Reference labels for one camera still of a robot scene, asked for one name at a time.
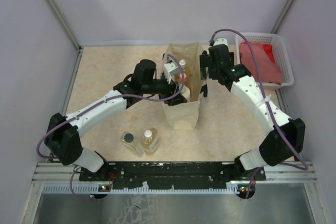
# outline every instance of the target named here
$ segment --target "black mounting plate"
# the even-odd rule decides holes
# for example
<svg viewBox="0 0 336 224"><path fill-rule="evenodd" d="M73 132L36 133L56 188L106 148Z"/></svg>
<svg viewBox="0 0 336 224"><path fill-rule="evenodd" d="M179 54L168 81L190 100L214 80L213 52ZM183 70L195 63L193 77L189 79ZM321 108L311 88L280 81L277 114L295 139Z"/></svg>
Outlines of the black mounting plate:
<svg viewBox="0 0 336 224"><path fill-rule="evenodd" d="M142 187L143 182L149 189L225 189L231 180L250 180L248 175L235 174L231 162L109 162L104 179L82 168L79 180L108 181L112 173L113 189ZM255 180L266 180L265 172L258 173Z"/></svg>

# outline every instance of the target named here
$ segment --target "white basket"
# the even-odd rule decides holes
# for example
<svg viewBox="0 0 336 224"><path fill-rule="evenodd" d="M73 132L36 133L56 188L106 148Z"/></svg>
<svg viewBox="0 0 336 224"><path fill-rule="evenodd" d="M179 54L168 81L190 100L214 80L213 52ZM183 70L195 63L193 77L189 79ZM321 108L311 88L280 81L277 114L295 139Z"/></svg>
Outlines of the white basket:
<svg viewBox="0 0 336 224"><path fill-rule="evenodd" d="M276 90L283 86L290 86L294 83L292 68L290 66L287 50L284 40L277 34L261 33L241 33L251 42L260 42L262 44L271 44L276 64L282 71L282 85L263 82L265 89ZM236 59L240 63L239 46L244 40L236 35Z"/></svg>

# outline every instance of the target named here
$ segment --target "white wall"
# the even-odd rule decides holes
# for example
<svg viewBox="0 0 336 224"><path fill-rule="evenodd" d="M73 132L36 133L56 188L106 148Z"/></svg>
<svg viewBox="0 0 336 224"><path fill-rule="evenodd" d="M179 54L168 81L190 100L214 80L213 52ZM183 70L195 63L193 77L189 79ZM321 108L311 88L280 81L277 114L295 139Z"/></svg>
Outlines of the white wall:
<svg viewBox="0 0 336 224"><path fill-rule="evenodd" d="M219 28L270 32L287 0L55 1L81 45L115 45L207 42Z"/></svg>
<svg viewBox="0 0 336 224"><path fill-rule="evenodd" d="M335 17L336 0L296 0L279 32L295 78L285 98L291 115L306 123L304 156L313 161L330 208L336 204Z"/></svg>
<svg viewBox="0 0 336 224"><path fill-rule="evenodd" d="M0 223L19 222L75 55L45 0L0 0Z"/></svg>

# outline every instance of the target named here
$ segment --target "red fabric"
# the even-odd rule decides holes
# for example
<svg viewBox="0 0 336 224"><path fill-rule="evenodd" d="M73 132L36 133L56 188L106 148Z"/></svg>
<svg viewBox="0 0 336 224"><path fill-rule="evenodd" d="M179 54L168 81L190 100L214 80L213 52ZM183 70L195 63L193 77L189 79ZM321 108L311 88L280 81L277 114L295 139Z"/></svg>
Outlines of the red fabric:
<svg viewBox="0 0 336 224"><path fill-rule="evenodd" d="M281 85L282 72L280 67L269 59L261 43L251 42L251 45L260 67L261 76L263 78L262 82L270 82ZM253 61L251 51L246 43L240 44L239 53L241 63L244 64L245 67L252 73L252 76L256 79L256 81L259 81L256 65Z"/></svg>
<svg viewBox="0 0 336 224"><path fill-rule="evenodd" d="M271 62L275 63L275 59L273 55L273 46L271 44L262 44L262 46L268 58L271 60Z"/></svg>

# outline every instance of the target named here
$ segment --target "wooden table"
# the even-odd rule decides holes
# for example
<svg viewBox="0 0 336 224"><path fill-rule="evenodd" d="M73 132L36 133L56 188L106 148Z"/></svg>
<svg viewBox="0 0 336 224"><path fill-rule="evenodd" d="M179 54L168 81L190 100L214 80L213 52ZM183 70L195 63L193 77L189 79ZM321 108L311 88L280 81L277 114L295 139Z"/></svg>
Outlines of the wooden table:
<svg viewBox="0 0 336 224"><path fill-rule="evenodd" d="M151 59L161 69L166 46L86 47L78 69L67 113L79 110L105 95L132 73L141 59ZM235 46L229 46L235 53ZM245 105L217 81L209 80L209 94L201 99L200 116L194 130L173 130L161 102L140 101L95 126L82 145L109 161L233 161L264 140L258 121ZM278 105L276 93L267 91ZM141 137L155 127L160 146L155 153L136 157L120 142L124 131Z"/></svg>

